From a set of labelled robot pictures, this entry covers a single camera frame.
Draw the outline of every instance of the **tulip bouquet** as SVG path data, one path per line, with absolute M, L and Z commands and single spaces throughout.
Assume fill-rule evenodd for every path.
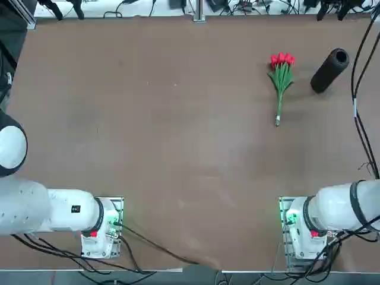
M 271 55 L 272 70 L 268 73 L 269 77 L 277 90 L 277 116 L 275 125 L 280 125 L 281 108 L 283 105 L 283 95 L 286 88 L 292 83 L 292 68 L 295 64 L 295 57 L 287 53 L 280 52 L 277 55 Z

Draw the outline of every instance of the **black cylinder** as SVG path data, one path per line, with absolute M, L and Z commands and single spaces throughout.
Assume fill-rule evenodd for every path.
M 344 49 L 334 49 L 310 81 L 316 93 L 322 93 L 349 65 L 349 55 Z

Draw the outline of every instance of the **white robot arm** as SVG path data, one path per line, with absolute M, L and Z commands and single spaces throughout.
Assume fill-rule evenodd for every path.
M 117 257 L 121 228 L 114 222 L 122 221 L 123 199 L 17 179 L 12 174 L 23 165 L 27 150 L 23 128 L 0 109 L 0 235 L 80 231 L 87 258 Z
M 327 244 L 327 232 L 355 231 L 380 215 L 380 180 L 322 188 L 315 196 L 297 197 L 286 211 L 295 258 L 314 259 Z M 380 221 L 367 229 L 378 232 Z
M 0 235 L 36 232 L 81 232 L 82 253 L 89 258 L 115 257 L 121 214 L 108 198 L 76 189 L 0 178 Z

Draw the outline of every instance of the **brown table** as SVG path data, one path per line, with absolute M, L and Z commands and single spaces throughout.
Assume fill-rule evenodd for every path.
M 125 222 L 179 255 L 224 270 L 270 270 L 279 196 L 370 178 L 356 134 L 351 67 L 325 95 L 309 81 L 328 53 L 353 59 L 368 19 L 315 16 L 45 22 L 28 32 L 9 113 L 29 154 L 19 175 L 50 188 L 125 197 Z M 365 47 L 365 52 L 372 43 Z M 275 128 L 272 53 L 296 57 Z M 380 156 L 373 59 L 358 96 Z M 80 250 L 71 233 L 45 235 Z M 128 236 L 143 268 L 183 264 Z M 76 268 L 10 237 L 1 268 Z M 378 246 L 352 239 L 341 271 L 380 271 Z M 126 251 L 116 262 L 131 267 Z M 281 247 L 276 270 L 284 270 Z

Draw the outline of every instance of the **flower stem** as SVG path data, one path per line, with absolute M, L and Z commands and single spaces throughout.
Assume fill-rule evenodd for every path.
M 283 91 L 278 92 L 278 105 L 277 105 L 277 116 L 275 117 L 275 126 L 280 126 L 280 116 L 281 108 L 283 105 Z

